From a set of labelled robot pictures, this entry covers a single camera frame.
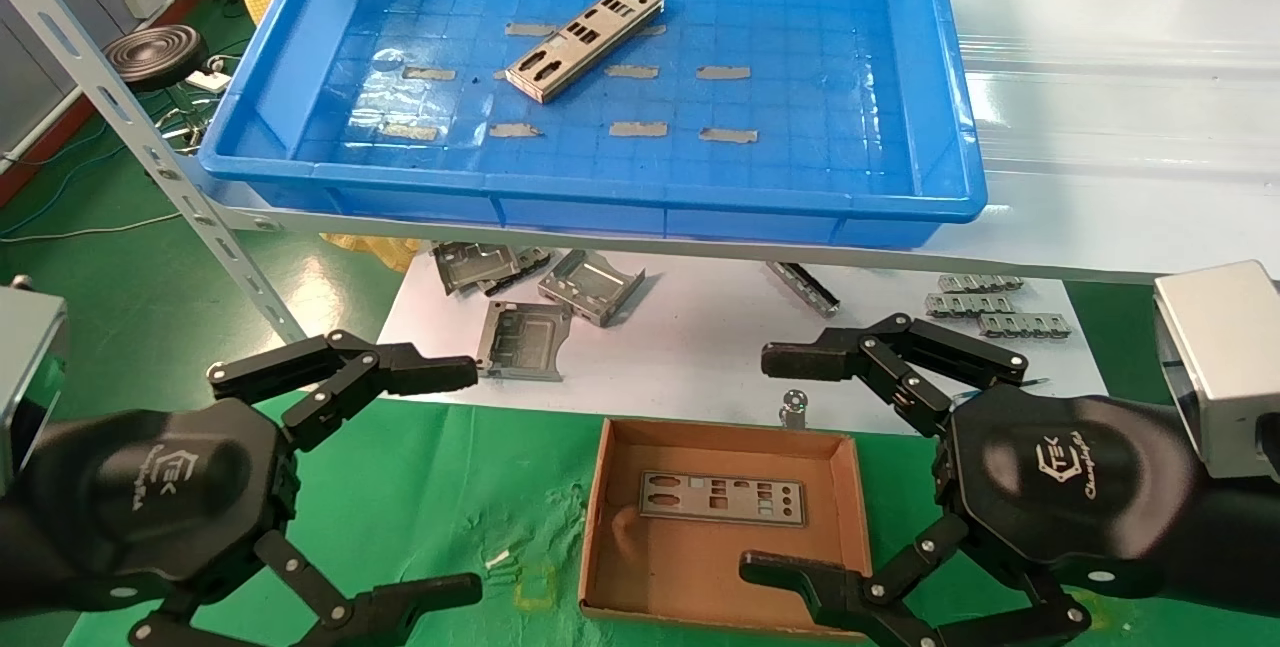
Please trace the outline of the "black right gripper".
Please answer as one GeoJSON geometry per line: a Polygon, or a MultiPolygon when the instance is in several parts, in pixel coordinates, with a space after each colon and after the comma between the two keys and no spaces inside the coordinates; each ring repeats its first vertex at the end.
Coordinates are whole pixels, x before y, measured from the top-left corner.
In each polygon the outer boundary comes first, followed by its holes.
{"type": "Polygon", "coordinates": [[[1019,387],[1027,368],[1020,354],[905,313],[826,328],[812,343],[767,343],[762,372],[771,378],[860,381],[920,436],[947,432],[948,504],[970,525],[946,512],[869,577],[749,550],[740,578],[794,592],[818,627],[878,646],[1065,646],[1092,616],[1056,580],[1125,598],[1160,594],[1166,542],[1201,484],[1180,419],[1162,405],[1006,386],[1019,387]],[[977,389],[1001,386],[950,418],[951,397],[922,369],[977,389]],[[966,541],[977,562],[1030,603],[932,627],[905,600],[966,541]]]}

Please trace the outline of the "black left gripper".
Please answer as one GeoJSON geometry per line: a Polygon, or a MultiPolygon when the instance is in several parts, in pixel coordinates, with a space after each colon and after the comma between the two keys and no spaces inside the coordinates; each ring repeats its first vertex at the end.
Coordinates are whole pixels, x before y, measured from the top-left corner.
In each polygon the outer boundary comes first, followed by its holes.
{"type": "Polygon", "coordinates": [[[224,400],[200,410],[44,429],[20,470],[23,614],[165,598],[131,628],[129,644],[253,646],[192,619],[200,602],[224,600],[265,566],[315,615],[297,646],[404,646],[422,615],[481,601],[475,573],[346,597],[280,533],[296,515],[293,450],[316,448],[381,395],[475,386],[474,357],[425,357],[412,343],[333,331],[215,364],[207,381],[224,400]],[[306,386],[282,429],[250,406],[306,386]]]}

